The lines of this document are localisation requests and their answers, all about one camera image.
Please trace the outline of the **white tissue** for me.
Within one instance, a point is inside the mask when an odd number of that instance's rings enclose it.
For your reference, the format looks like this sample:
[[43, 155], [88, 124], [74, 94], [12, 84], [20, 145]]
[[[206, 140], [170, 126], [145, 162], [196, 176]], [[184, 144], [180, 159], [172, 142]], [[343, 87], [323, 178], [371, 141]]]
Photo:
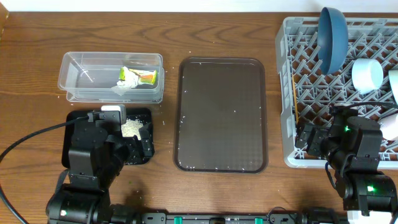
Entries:
[[116, 94], [122, 96], [124, 95], [127, 91], [135, 88], [138, 86], [138, 80], [132, 79], [132, 80], [120, 80], [117, 82], [116, 86], [112, 87], [111, 90], [115, 92]]

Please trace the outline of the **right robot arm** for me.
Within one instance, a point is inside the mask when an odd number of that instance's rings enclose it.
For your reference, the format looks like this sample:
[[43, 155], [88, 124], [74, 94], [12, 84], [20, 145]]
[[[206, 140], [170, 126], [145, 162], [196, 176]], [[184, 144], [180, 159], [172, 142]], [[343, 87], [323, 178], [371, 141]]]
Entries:
[[343, 201], [346, 216], [332, 209], [309, 208], [297, 223], [397, 223], [397, 188], [379, 171], [380, 124], [360, 116], [355, 105], [333, 106], [331, 126], [298, 126], [295, 147], [326, 160], [331, 186]]

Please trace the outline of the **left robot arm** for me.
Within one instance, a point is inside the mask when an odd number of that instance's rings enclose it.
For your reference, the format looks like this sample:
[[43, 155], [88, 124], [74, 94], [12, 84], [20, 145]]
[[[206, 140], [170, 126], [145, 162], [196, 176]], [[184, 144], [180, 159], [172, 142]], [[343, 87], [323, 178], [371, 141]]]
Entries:
[[49, 223], [140, 223], [141, 215], [112, 204], [109, 188], [125, 165], [142, 165], [154, 155], [148, 108], [104, 105], [67, 115], [62, 165], [46, 207]]

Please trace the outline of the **dark blue plate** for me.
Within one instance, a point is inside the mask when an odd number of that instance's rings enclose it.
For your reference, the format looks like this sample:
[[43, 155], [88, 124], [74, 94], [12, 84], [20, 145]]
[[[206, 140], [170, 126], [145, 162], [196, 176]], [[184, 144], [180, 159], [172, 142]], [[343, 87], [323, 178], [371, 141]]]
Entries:
[[344, 64], [348, 52], [348, 26], [343, 13], [324, 7], [318, 20], [317, 45], [320, 69], [327, 75], [337, 72]]

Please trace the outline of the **mint green bowl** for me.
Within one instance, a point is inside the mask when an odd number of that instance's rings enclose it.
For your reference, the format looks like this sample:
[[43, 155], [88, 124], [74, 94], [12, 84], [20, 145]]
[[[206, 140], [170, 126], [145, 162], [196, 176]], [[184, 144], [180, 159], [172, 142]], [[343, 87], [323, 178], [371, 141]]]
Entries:
[[389, 70], [389, 83], [395, 103], [398, 104], [398, 70]]

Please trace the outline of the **wooden chopstick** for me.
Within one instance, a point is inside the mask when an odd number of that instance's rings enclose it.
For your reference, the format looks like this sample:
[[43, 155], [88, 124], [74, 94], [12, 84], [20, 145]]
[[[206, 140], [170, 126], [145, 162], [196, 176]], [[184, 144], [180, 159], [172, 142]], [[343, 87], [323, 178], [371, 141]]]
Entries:
[[294, 100], [294, 108], [295, 108], [295, 124], [299, 123], [299, 112], [298, 112], [298, 106], [297, 106], [297, 95], [296, 95], [296, 87], [295, 87], [295, 80], [294, 80], [294, 74], [292, 75], [292, 92], [293, 92], [293, 100]]

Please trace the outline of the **pink and white cup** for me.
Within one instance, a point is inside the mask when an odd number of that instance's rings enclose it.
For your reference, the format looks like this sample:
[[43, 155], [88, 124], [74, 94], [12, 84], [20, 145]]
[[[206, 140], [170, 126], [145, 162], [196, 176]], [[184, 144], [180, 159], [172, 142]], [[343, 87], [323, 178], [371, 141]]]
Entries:
[[378, 121], [382, 136], [388, 141], [396, 141], [398, 137], [398, 115], [393, 114]]

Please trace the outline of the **yellow snack wrapper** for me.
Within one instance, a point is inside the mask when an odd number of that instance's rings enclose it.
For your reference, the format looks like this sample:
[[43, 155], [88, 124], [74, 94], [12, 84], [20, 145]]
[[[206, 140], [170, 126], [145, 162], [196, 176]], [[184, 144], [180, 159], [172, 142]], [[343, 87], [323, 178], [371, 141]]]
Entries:
[[137, 77], [138, 84], [154, 85], [158, 73], [159, 72], [157, 70], [147, 71], [147, 70], [137, 70], [133, 68], [122, 67], [119, 73], [119, 80], [127, 81], [128, 78], [134, 75], [135, 77]]

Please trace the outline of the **light blue rice bowl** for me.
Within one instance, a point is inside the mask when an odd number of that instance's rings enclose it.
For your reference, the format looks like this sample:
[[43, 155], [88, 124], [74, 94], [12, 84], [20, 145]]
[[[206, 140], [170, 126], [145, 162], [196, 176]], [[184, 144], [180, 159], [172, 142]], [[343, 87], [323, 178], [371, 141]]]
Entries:
[[376, 59], [359, 58], [353, 64], [351, 79], [361, 95], [378, 90], [383, 81], [382, 66]]

